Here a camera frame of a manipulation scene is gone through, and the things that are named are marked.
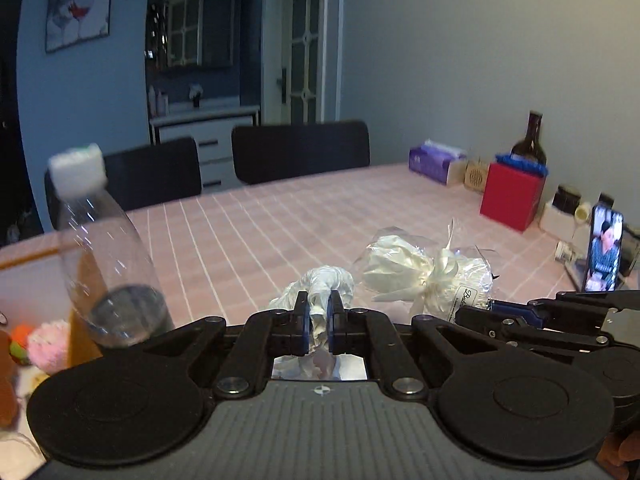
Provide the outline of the white fabric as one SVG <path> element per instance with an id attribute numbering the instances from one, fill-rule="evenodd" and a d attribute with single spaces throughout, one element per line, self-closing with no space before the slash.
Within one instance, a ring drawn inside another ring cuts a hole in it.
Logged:
<path id="1" fill-rule="evenodd" d="M 454 221 L 443 243 L 397 226 L 379 230 L 354 263 L 355 281 L 374 302 L 408 304 L 411 316 L 451 322 L 463 307 L 488 309 L 495 253 L 477 245 L 457 247 L 456 234 Z"/>

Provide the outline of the small white cup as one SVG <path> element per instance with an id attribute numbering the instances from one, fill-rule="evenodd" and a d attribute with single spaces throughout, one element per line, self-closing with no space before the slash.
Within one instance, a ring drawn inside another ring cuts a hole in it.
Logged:
<path id="1" fill-rule="evenodd" d="M 590 221 L 592 206 L 588 202 L 582 202 L 578 205 L 574 212 L 574 218 L 577 224 L 584 224 Z"/>

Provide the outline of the black chair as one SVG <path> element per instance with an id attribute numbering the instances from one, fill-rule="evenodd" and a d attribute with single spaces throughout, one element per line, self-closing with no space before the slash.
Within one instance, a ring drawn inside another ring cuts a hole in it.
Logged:
<path id="1" fill-rule="evenodd" d="M 109 155 L 95 143 L 69 148 L 49 159 L 44 189 L 53 229 L 119 219 L 200 194 L 198 144 L 184 136 Z"/>
<path id="2" fill-rule="evenodd" d="M 237 126 L 231 133 L 233 166 L 244 184 L 364 168 L 370 136 L 361 120 L 308 125 Z"/>

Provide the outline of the orange storage box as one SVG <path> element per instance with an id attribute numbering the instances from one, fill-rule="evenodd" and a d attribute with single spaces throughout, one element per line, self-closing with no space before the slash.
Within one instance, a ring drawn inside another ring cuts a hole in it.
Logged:
<path id="1" fill-rule="evenodd" d="M 66 290 L 58 252 L 40 249 L 31 254 L 19 254 L 9 248 L 2 249 L 1 329 L 9 333 L 19 325 L 37 327 L 58 320 L 73 326 L 70 362 L 88 362 L 101 355 L 79 326 L 79 318 Z M 1 430 L 3 479 L 26 479 L 44 464 L 26 419 L 27 401 L 40 379 L 40 369 L 31 365 L 17 365 L 11 377 L 17 413 L 13 422 Z"/>

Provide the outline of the small wooden speaker box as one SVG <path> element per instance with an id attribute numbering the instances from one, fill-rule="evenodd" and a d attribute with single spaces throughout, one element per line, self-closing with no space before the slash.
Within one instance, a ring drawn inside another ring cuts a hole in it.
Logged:
<path id="1" fill-rule="evenodd" d="M 463 179 L 464 186 L 480 194 L 485 192 L 488 179 L 489 164 L 482 160 L 469 160 L 466 164 Z"/>

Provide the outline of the purple tissue pack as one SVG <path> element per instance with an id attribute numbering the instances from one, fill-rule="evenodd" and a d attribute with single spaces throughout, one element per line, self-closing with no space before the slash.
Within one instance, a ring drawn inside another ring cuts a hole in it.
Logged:
<path id="1" fill-rule="evenodd" d="M 409 151 L 408 168 L 439 184 L 461 184 L 464 179 L 468 155 L 461 148 L 426 140 Z"/>

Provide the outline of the white glass panel door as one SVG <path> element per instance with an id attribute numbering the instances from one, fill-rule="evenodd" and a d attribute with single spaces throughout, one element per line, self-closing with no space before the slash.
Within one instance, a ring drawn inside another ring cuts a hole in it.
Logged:
<path id="1" fill-rule="evenodd" d="M 340 118 L 343 28 L 344 0 L 262 0 L 262 122 Z"/>

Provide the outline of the white cloth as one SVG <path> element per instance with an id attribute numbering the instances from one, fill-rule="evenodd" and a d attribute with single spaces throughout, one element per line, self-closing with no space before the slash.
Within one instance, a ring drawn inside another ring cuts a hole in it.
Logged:
<path id="1" fill-rule="evenodd" d="M 328 312 L 331 292 L 338 292 L 346 307 L 352 305 L 355 282 L 338 266 L 319 266 L 285 287 L 269 309 L 293 310 L 297 296 L 306 292 L 309 304 L 309 351 L 304 356 L 281 356 L 273 362 L 272 377 L 286 380 L 352 380 L 366 376 L 359 358 L 329 352 Z"/>

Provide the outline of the orange crochet toy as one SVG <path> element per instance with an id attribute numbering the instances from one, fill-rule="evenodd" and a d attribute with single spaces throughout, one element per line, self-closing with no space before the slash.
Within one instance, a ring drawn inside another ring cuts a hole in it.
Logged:
<path id="1" fill-rule="evenodd" d="M 17 364 L 29 365 L 28 357 L 28 337 L 34 328 L 28 324 L 21 324 L 14 327 L 10 333 L 10 356 Z"/>

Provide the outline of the pink checkered tablecloth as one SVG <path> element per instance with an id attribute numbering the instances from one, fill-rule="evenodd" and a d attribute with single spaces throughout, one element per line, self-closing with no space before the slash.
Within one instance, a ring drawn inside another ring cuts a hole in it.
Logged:
<path id="1" fill-rule="evenodd" d="M 480 214 L 480 196 L 401 165 L 201 195 L 131 214 L 176 324 L 221 315 L 240 324 L 322 264 L 348 268 L 376 232 L 397 226 L 496 259 L 498 298 L 551 297 L 573 284 L 536 226 L 515 232 Z"/>

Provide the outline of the left black chair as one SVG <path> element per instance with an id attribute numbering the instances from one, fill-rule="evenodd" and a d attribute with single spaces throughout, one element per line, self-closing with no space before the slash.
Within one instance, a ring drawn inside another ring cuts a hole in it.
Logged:
<path id="1" fill-rule="evenodd" d="M 95 143 L 69 148 L 49 159 L 44 189 L 53 229 L 119 219 L 200 194 L 198 144 L 184 136 L 109 155 Z"/>

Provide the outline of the red box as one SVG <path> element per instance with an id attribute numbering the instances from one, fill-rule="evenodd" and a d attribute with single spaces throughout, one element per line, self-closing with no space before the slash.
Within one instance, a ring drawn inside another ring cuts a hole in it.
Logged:
<path id="1" fill-rule="evenodd" d="M 545 177 L 492 162 L 480 214 L 515 231 L 524 232 L 536 216 L 545 183 Z"/>

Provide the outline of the dark glass wine bottle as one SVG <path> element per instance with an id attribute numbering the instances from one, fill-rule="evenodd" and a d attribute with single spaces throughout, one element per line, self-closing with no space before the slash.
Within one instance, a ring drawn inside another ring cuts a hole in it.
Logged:
<path id="1" fill-rule="evenodd" d="M 524 139 L 518 141 L 511 150 L 512 155 L 518 155 L 542 166 L 547 165 L 547 155 L 540 145 L 540 130 L 542 115 L 531 110 L 528 115 L 528 124 Z"/>

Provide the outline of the pink crochet toy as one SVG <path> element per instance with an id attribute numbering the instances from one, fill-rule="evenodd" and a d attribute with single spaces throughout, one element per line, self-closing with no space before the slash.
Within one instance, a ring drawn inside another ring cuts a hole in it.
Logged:
<path id="1" fill-rule="evenodd" d="M 32 365 L 48 375 L 67 365 L 70 324 L 63 320 L 43 323 L 27 337 L 27 353 Z"/>

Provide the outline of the wine glass wall painting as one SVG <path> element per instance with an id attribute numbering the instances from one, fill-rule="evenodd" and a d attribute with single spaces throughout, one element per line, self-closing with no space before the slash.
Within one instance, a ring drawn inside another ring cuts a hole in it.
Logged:
<path id="1" fill-rule="evenodd" d="M 111 0 L 48 0 L 47 53 L 110 34 Z"/>

